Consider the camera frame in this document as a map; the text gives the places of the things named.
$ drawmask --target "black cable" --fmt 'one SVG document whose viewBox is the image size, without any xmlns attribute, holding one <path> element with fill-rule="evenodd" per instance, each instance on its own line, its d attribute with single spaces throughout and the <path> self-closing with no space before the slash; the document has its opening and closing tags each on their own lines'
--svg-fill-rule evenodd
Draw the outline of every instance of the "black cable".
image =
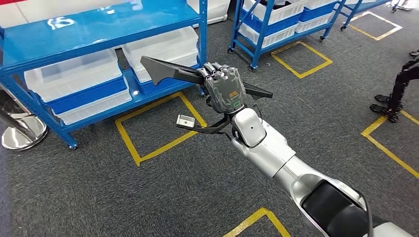
<svg viewBox="0 0 419 237">
<path fill-rule="evenodd" d="M 373 215 L 370 212 L 370 206 L 368 205 L 368 201 L 365 198 L 365 196 L 360 191 L 356 191 L 356 192 L 358 192 L 358 194 L 364 200 L 364 202 L 365 202 L 365 208 L 367 210 L 367 215 L 368 215 L 368 234 L 367 234 L 367 237 L 374 237 Z"/>
<path fill-rule="evenodd" d="M 257 105 L 253 105 L 253 108 L 254 108 L 254 107 L 256 107 L 256 108 L 257 108 L 257 110 L 259 111 L 259 117 L 260 117 L 260 119 L 262 120 L 262 123 L 263 123 L 263 119 L 262 119 L 262 112 L 260 111 L 259 106 L 257 106 Z"/>
</svg>

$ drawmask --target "gray carpet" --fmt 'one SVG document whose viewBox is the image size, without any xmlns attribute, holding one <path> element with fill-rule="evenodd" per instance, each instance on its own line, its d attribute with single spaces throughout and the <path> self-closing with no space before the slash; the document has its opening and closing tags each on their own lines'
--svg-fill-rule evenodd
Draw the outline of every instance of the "gray carpet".
<svg viewBox="0 0 419 237">
<path fill-rule="evenodd" d="M 304 38 L 333 63 L 303 79 L 269 53 L 261 56 L 256 72 L 247 71 L 243 51 L 226 52 L 231 21 L 209 26 L 208 60 L 233 65 L 244 81 L 271 90 L 274 98 L 257 104 L 298 157 L 362 191 L 375 215 L 417 237 L 418 180 L 360 133 L 378 119 L 369 110 L 374 95 L 391 91 L 408 52 L 419 47 L 419 12 L 392 14 L 385 6 L 372 11 L 404 28 L 375 41 L 352 28 L 341 32 L 336 24 L 322 43 L 320 33 Z M 313 63 L 312 55 L 297 50 L 283 56 L 300 59 L 290 61 L 299 70 Z M 404 99 L 405 110 L 416 118 L 418 85 L 412 82 Z M 207 123 L 220 119 L 196 88 L 183 93 Z M 248 103 L 255 102 L 249 98 Z M 188 111 L 176 98 L 123 122 L 141 156 L 153 151 L 156 141 L 162 145 L 185 133 L 174 126 L 179 113 Z M 137 167 L 114 123 L 121 116 L 74 132 L 75 151 L 53 132 L 28 151 L 1 150 L 0 235 L 221 237 L 265 207 L 291 236 L 313 236 L 289 198 L 240 157 L 225 136 L 195 135 Z M 386 122 L 372 135 L 419 170 L 413 122 Z M 239 236 L 280 235 L 263 217 Z"/>
</svg>

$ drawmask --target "robotic arm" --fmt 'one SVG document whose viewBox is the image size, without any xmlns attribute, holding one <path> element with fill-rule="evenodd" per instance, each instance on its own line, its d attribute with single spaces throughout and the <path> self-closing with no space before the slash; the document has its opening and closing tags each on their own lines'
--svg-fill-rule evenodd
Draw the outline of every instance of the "robotic arm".
<svg viewBox="0 0 419 237">
<path fill-rule="evenodd" d="M 246 94 L 258 99 L 272 98 L 272 93 L 242 82 L 236 68 L 206 63 L 194 70 L 145 56 L 141 63 L 154 84 L 175 78 L 201 85 L 207 105 L 224 114 L 224 118 L 210 127 L 200 127 L 194 118 L 179 115 L 177 126 L 205 134 L 223 134 L 221 130 L 232 124 L 233 147 L 281 186 L 317 235 L 411 237 L 393 223 L 373 216 L 359 192 L 295 156 L 286 138 L 246 106 Z"/>
</svg>

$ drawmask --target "yellow floor tape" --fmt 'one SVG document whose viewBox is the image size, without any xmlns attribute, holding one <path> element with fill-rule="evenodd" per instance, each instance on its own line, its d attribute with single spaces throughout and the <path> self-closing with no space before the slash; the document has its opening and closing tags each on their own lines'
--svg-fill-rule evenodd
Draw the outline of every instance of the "yellow floor tape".
<svg viewBox="0 0 419 237">
<path fill-rule="evenodd" d="M 245 230 L 247 227 L 253 225 L 256 221 L 258 221 L 260 218 L 262 218 L 264 215 L 266 215 L 269 220 L 274 224 L 278 232 L 282 235 L 282 237 L 291 237 L 290 233 L 285 229 L 285 227 L 282 225 L 282 223 L 276 218 L 275 214 L 265 208 L 261 208 L 255 213 L 253 213 L 251 216 L 246 218 L 242 223 L 240 223 L 236 228 L 234 228 L 232 231 L 225 234 L 223 237 L 235 237 L 238 236 L 243 230 Z"/>
<path fill-rule="evenodd" d="M 143 162 L 145 160 L 148 160 L 148 159 L 151 159 L 153 157 L 156 157 L 156 156 L 160 155 L 161 153 L 169 150 L 170 148 L 178 145 L 179 143 L 185 141 L 186 139 L 192 137 L 193 135 L 197 134 L 197 132 L 195 132 L 195 131 L 190 131 L 190 132 L 186 133 L 185 135 L 182 135 L 181 137 L 176 138 L 174 141 L 171 141 L 170 143 L 158 148 L 157 150 L 153 151 L 152 153 L 147 154 L 143 157 L 140 157 L 140 155 L 138 154 L 137 149 L 135 148 L 134 144 L 132 143 L 131 139 L 129 138 L 128 133 L 126 132 L 125 128 L 122 126 L 123 121 L 125 121 L 127 119 L 130 119 L 134 116 L 137 116 L 137 115 L 139 115 L 139 114 L 141 114 L 141 113 L 143 113 L 143 112 L 145 112 L 149 109 L 152 109 L 152 108 L 154 108 L 154 107 L 156 107 L 156 106 L 158 106 L 158 105 L 160 105 L 164 102 L 167 102 L 171 99 L 174 99 L 176 97 L 180 97 L 180 99 L 183 101 L 183 103 L 186 105 L 186 107 L 188 107 L 189 111 L 192 113 L 192 115 L 196 118 L 196 120 L 199 122 L 199 124 L 201 126 L 207 126 L 207 123 L 204 121 L 204 119 L 201 117 L 201 115 L 195 110 L 195 108 L 192 106 L 191 102 L 189 102 L 189 100 L 185 97 L 185 95 L 182 92 L 178 92 L 178 93 L 175 93 L 175 94 L 170 95 L 168 97 L 165 97 L 165 98 L 163 98 L 163 99 L 161 99 L 157 102 L 154 102 L 150 105 L 147 105 L 146 107 L 144 107 L 142 109 L 139 109 L 139 110 L 137 110 L 137 111 L 135 111 L 135 112 L 133 112 L 129 115 L 125 115 L 125 116 L 115 120 L 115 124 L 118 128 L 119 133 L 121 134 L 122 140 L 125 142 L 125 145 L 128 148 L 129 152 L 131 153 L 131 156 L 134 159 L 135 164 L 137 166 L 140 166 L 141 162 Z"/>
<path fill-rule="evenodd" d="M 302 45 L 304 45 L 306 48 L 308 48 L 308 49 L 310 49 L 313 53 L 315 53 L 315 54 L 317 54 L 319 57 L 321 57 L 321 58 L 323 58 L 324 60 L 325 60 L 325 62 L 324 63 L 322 63 L 322 64 L 320 64 L 319 66 L 317 66 L 317 67 L 315 67 L 315 68 L 313 68 L 313 69 L 310 69 L 310 70 L 308 70 L 307 72 L 304 72 L 304 73 L 298 73 L 296 70 L 294 70 L 290 65 L 288 65 L 286 62 L 284 62 L 282 59 L 280 59 L 278 56 L 277 56 L 277 54 L 278 53 L 280 53 L 280 52 L 282 52 L 282 51 L 285 51 L 285 50 L 287 50 L 287 49 L 289 49 L 289 48 L 292 48 L 292 47 L 294 47 L 294 46 L 296 46 L 297 44 L 302 44 Z M 278 50 L 275 50 L 275 51 L 273 51 L 272 53 L 271 53 L 271 56 L 276 60 L 276 61 L 278 61 L 280 64 L 282 64 L 285 68 L 287 68 L 288 70 L 290 70 L 294 75 L 296 75 L 298 78 L 300 78 L 300 79 L 302 79 L 302 78 L 304 78 L 304 77 L 306 77 L 306 76 L 308 76 L 308 75 L 311 75 L 311 74 L 313 74 L 313 73 L 315 73 L 315 72 L 317 72 L 318 70 L 320 70 L 320 69 L 322 69 L 322 68 L 324 68 L 325 66 L 327 66 L 327 65 L 330 65 L 331 63 L 333 63 L 332 62 L 332 60 L 330 60 L 328 57 L 326 57 L 325 55 L 323 55 L 323 54 L 321 54 L 319 51 L 317 51 L 317 50 L 315 50 L 315 49 L 313 49 L 312 47 L 310 47 L 310 46 L 308 46 L 307 44 L 305 44 L 305 43 L 303 43 L 303 42 L 301 42 L 301 41 L 297 41 L 297 42 L 294 42 L 294 43 L 291 43 L 291 44 L 288 44 L 288 45 L 286 45 L 286 46 L 284 46 L 284 47 L 282 47 L 282 48 L 280 48 L 280 49 L 278 49 Z"/>
<path fill-rule="evenodd" d="M 408 114 L 405 111 L 401 111 L 401 114 L 412 120 L 414 123 L 419 125 L 419 121 L 417 121 L 415 118 L 413 118 L 410 114 Z M 384 153 L 386 153 L 390 158 L 392 158 L 395 162 L 397 162 L 399 165 L 401 165 L 405 170 L 410 172 L 412 175 L 414 175 L 416 178 L 419 178 L 419 174 L 411 168 L 408 164 L 404 163 L 401 159 L 399 159 L 393 152 L 389 151 L 386 147 L 384 147 L 381 143 L 379 143 L 376 139 L 374 139 L 370 134 L 376 130 L 381 124 L 383 124 L 387 119 L 385 117 L 380 117 L 375 121 L 373 124 L 371 124 L 369 127 L 367 127 L 363 132 L 361 132 L 361 135 L 366 137 L 370 142 L 372 142 L 374 145 L 376 145 L 380 150 L 382 150 Z"/>
</svg>

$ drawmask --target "shelf rack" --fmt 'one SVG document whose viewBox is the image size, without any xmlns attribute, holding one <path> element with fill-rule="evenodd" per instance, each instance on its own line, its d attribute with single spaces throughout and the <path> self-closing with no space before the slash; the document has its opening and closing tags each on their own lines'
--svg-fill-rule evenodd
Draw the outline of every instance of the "shelf rack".
<svg viewBox="0 0 419 237">
<path fill-rule="evenodd" d="M 349 15 L 345 12 L 340 12 L 340 14 L 344 15 L 347 19 L 346 22 L 343 24 L 343 26 L 340 28 L 341 31 L 346 29 L 351 22 L 352 18 L 355 14 L 367 11 L 371 8 L 381 6 L 387 2 L 391 2 L 392 0 L 377 0 L 376 2 L 368 2 L 368 3 L 362 3 L 362 0 L 359 0 L 356 4 L 348 4 L 344 5 L 345 8 L 349 9 L 350 13 Z M 400 0 L 397 1 L 397 3 L 393 6 L 392 12 L 396 12 L 397 6 L 400 3 Z"/>
<path fill-rule="evenodd" d="M 253 9 L 256 7 L 257 4 L 259 4 L 260 0 L 257 0 L 256 3 L 251 7 L 251 9 L 249 10 L 249 13 L 253 11 Z M 325 30 L 325 33 L 320 36 L 320 41 L 323 41 L 325 38 L 327 38 L 327 36 L 329 35 L 330 30 L 332 29 L 333 24 L 335 23 L 337 16 L 339 15 L 340 11 L 342 10 L 344 4 L 345 4 L 346 0 L 341 0 L 338 4 L 338 8 L 334 9 L 335 10 L 335 14 L 333 15 L 333 18 L 331 19 L 331 21 L 329 23 L 323 24 L 321 26 L 318 26 L 316 28 L 313 28 L 311 30 L 302 32 L 302 33 L 295 33 L 293 36 L 284 39 L 282 41 L 279 41 L 273 45 L 270 45 L 268 47 L 262 48 L 262 43 L 263 43 L 263 39 L 265 36 L 265 32 L 266 29 L 268 27 L 268 21 L 269 18 L 271 16 L 271 11 L 274 5 L 274 1 L 268 1 L 268 4 L 266 6 L 266 11 L 265 11 L 265 16 L 264 16 L 264 21 L 262 22 L 262 26 L 260 28 L 260 32 L 259 33 L 259 39 L 257 41 L 257 44 L 254 44 L 251 40 L 249 40 L 248 38 L 246 38 L 245 36 L 243 36 L 240 32 L 239 32 L 239 28 L 241 26 L 241 24 L 243 23 L 243 19 L 246 17 L 246 15 L 241 14 L 241 9 L 243 7 L 243 3 L 244 0 L 237 0 L 236 2 L 236 11 L 235 11 L 235 16 L 234 16 L 234 24 L 233 24 L 233 33 L 231 35 L 231 43 L 230 43 L 230 47 L 228 48 L 228 52 L 232 53 L 235 49 L 236 49 L 236 45 L 238 45 L 241 49 L 243 49 L 248 55 L 250 55 L 250 57 L 252 58 L 252 62 L 249 65 L 249 71 L 254 71 L 257 68 L 257 62 L 259 60 L 259 57 L 261 54 L 266 53 L 268 51 L 271 51 L 273 49 L 279 48 L 283 45 L 286 45 L 290 42 L 294 42 L 297 41 L 298 39 L 305 37 L 307 35 L 310 35 L 312 33 L 321 31 L 321 30 Z M 247 43 L 249 43 L 253 49 L 254 52 L 252 52 L 250 49 L 248 49 L 244 44 L 242 44 L 239 41 L 239 37 L 242 37 Z"/>
<path fill-rule="evenodd" d="M 63 139 L 70 149 L 77 147 L 70 132 L 149 103 L 191 86 L 179 81 L 149 95 L 138 93 L 139 84 L 130 70 L 124 71 L 132 100 L 70 125 L 54 117 L 40 98 L 27 91 L 24 71 L 116 47 L 199 24 L 199 65 L 206 60 L 207 0 L 200 0 L 196 13 L 186 0 L 147 0 L 122 3 L 95 10 L 28 23 L 0 27 L 0 83 Z"/>
</svg>

